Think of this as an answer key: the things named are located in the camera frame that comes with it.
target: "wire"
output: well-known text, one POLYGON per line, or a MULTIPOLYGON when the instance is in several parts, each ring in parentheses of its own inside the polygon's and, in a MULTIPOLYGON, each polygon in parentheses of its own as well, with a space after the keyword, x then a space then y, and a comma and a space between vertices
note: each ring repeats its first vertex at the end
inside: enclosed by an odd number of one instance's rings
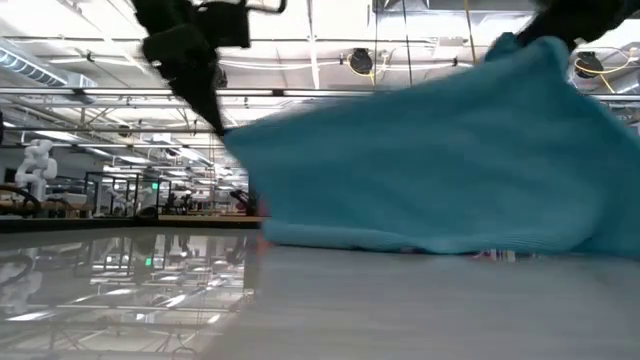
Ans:
POLYGON ((469 27, 469 41, 471 42, 471 56, 473 57, 473 63, 477 62, 476 58, 476 45, 473 42, 473 30, 471 29, 471 10, 469 9, 469 0, 464 0, 464 11, 467 14, 467 26, 469 27))
POLYGON ((624 65, 619 66, 619 67, 617 67, 617 68, 615 68, 615 69, 611 69, 611 70, 598 71, 598 70, 589 70, 589 69, 585 69, 585 68, 583 68, 582 66, 578 65, 578 61, 579 61, 580 59, 576 59, 576 61, 574 61, 573 65, 574 65, 576 68, 578 68, 578 69, 580 69, 580 70, 582 70, 582 71, 584 71, 584 72, 586 72, 586 73, 590 73, 590 74, 599 74, 599 75, 612 74, 612 73, 614 73, 614 72, 617 72, 617 71, 620 71, 620 70, 626 69, 626 67, 627 67, 627 66, 629 66, 629 64, 631 64, 631 62, 633 62, 633 57, 632 57, 631 55, 633 55, 633 51, 634 51, 634 50, 635 50, 635 49, 631 49, 631 50, 629 50, 629 57, 627 58, 627 62, 626 62, 624 65))
POLYGON ((413 71, 411 70, 411 49, 409 48, 409 26, 407 25, 407 6, 405 4, 405 0, 402 0, 402 15, 404 16, 404 37, 405 41, 407 42, 407 61, 409 62, 409 86, 413 86, 413 71))
POLYGON ((380 73, 381 73, 381 72, 383 72, 383 71, 388 70, 388 69, 387 69, 387 58, 385 58, 385 59, 382 61, 382 68, 381 68, 380 70, 378 70, 378 71, 375 71, 375 70, 369 70, 369 73, 368 73, 368 74, 360 74, 359 72, 357 72, 357 71, 356 71, 356 70, 351 66, 351 55, 352 55, 352 54, 347 55, 347 66, 349 67, 349 69, 351 70, 351 72, 353 72, 354 74, 356 74, 356 75, 358 75, 358 76, 362 76, 362 77, 368 77, 368 78, 370 78, 370 79, 371 79, 371 84, 375 87, 375 86, 376 86, 376 80, 375 80, 376 75, 380 74, 380 73))
POLYGON ((373 76, 371 77, 371 85, 373 86, 373 90, 376 90, 376 85, 378 84, 378 81, 376 79, 376 77, 378 76, 378 12, 375 11, 374 12, 375 15, 375 19, 376 19, 376 36, 374 39, 374 43, 373 43, 373 53, 374 55, 374 62, 373 62, 373 76))
POLYGON ((609 84, 609 82, 607 81, 607 79, 604 77, 604 75, 600 74, 600 78, 602 79, 602 81, 604 82, 605 85, 607 85, 607 88, 609 89, 609 91, 611 91, 612 94, 615 94, 616 91, 613 90, 613 88, 611 87, 611 84, 609 84))

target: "ductwork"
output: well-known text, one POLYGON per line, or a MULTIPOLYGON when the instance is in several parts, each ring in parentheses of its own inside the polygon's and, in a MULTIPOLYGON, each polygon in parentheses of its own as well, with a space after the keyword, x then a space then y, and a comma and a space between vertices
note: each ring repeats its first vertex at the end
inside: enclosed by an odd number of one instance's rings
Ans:
MULTIPOLYGON (((88 88, 98 84, 86 76, 70 71, 56 69, 43 64, 40 59, 30 55, 0 37, 0 68, 25 76, 40 84, 51 87, 88 88)), ((88 96, 73 96, 72 100, 90 104, 94 101, 88 96)))
POLYGON ((69 82, 62 71, 42 64, 38 58, 3 38, 0 38, 0 66, 46 86, 65 86, 69 82))

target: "metal rail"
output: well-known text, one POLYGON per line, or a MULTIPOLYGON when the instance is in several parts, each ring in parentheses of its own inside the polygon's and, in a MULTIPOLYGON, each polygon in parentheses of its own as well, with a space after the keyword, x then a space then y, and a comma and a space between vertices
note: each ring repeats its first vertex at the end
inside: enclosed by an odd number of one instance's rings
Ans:
MULTIPOLYGON (((220 89, 219 97, 302 97, 341 98, 373 94, 372 90, 309 90, 309 89, 220 89)), ((18 96, 114 96, 114 97, 174 97, 170 89, 160 88, 42 88, 3 87, 0 95, 18 96)), ((596 94, 600 101, 640 101, 640 94, 596 94)))

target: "blue towel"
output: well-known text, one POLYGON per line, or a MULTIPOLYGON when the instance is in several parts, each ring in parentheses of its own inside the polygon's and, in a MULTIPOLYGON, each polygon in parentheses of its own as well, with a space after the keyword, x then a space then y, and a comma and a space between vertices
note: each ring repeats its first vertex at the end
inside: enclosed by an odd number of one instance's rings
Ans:
POLYGON ((237 129, 277 244, 640 254, 640 146, 565 82, 555 38, 501 36, 446 79, 237 129))

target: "white humanoid robot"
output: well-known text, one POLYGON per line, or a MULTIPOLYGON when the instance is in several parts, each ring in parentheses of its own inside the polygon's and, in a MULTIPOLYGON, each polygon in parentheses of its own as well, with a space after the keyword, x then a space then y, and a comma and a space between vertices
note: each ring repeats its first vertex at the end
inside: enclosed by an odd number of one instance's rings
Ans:
POLYGON ((32 140, 24 150, 24 161, 16 172, 16 186, 23 188, 31 185, 29 192, 40 201, 45 200, 47 180, 55 179, 58 175, 58 163, 49 158, 52 147, 50 140, 32 140))

